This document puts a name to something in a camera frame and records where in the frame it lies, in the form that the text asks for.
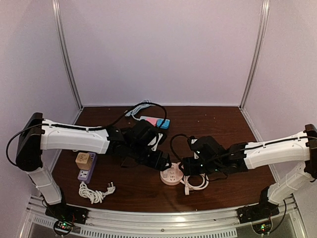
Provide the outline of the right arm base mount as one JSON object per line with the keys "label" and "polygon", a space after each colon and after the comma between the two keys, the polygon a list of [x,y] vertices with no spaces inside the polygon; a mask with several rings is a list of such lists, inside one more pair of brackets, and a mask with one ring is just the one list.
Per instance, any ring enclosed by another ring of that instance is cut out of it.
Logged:
{"label": "right arm base mount", "polygon": [[279,214],[278,205],[268,202],[247,205],[236,210],[240,224],[251,223],[258,235],[267,235],[273,229],[272,216]]}

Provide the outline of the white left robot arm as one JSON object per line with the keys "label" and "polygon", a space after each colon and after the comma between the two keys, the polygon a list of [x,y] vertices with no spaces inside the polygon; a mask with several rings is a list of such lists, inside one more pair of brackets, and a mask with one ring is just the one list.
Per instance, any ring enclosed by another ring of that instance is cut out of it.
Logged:
{"label": "white left robot arm", "polygon": [[44,150],[77,150],[129,157],[137,164],[157,171],[171,167],[170,155],[157,149],[165,141],[166,134],[146,120],[119,129],[114,124],[98,127],[59,124],[43,119],[42,113],[34,113],[24,129],[13,138],[18,138],[18,146],[15,161],[10,163],[28,174],[60,220],[67,220],[71,209],[63,203],[62,190],[42,161]]}

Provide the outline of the round pink power socket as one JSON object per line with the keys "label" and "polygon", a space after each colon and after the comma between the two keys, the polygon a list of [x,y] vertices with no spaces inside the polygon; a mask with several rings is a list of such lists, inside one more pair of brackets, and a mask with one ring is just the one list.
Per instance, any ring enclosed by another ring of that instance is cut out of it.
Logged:
{"label": "round pink power socket", "polygon": [[181,183],[183,172],[179,168],[180,162],[172,163],[169,169],[160,172],[161,181],[169,186],[175,186]]}

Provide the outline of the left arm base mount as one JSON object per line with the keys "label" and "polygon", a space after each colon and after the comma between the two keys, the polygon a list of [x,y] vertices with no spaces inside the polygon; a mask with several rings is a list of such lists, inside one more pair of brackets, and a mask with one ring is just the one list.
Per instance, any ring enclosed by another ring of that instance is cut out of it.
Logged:
{"label": "left arm base mount", "polygon": [[65,237],[77,229],[76,224],[86,224],[88,209],[59,203],[49,205],[45,200],[42,204],[46,208],[45,215],[53,217],[53,231],[57,236]]}

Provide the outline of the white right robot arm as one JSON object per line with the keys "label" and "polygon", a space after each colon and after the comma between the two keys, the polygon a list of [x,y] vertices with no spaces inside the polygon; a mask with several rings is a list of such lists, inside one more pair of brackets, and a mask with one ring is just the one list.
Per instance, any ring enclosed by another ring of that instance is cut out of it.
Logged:
{"label": "white right robot arm", "polygon": [[254,215],[264,219],[284,198],[308,181],[317,178],[317,129],[308,124],[303,131],[277,140],[243,142],[224,149],[212,136],[188,142],[193,157],[182,160],[186,176],[221,172],[226,175],[247,172],[269,164],[297,161],[283,179],[265,189],[264,200],[254,207]]}

